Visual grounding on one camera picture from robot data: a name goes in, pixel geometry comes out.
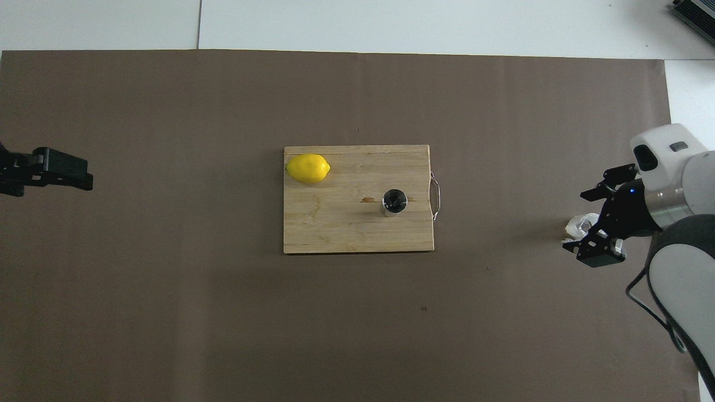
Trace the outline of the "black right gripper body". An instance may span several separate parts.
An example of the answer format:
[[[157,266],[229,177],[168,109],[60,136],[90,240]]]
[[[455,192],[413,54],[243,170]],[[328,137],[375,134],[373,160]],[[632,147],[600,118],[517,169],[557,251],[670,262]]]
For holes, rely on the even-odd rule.
[[[603,191],[603,199],[598,229],[608,237],[625,240],[662,231],[646,205],[641,178],[623,183],[616,190]]]

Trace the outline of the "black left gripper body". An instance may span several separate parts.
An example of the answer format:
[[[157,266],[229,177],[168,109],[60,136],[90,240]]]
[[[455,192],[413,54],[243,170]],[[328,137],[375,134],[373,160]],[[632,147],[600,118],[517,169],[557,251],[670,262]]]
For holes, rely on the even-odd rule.
[[[11,152],[1,142],[1,193],[14,198],[25,195],[25,186],[32,180],[28,173],[34,164],[34,153]]]

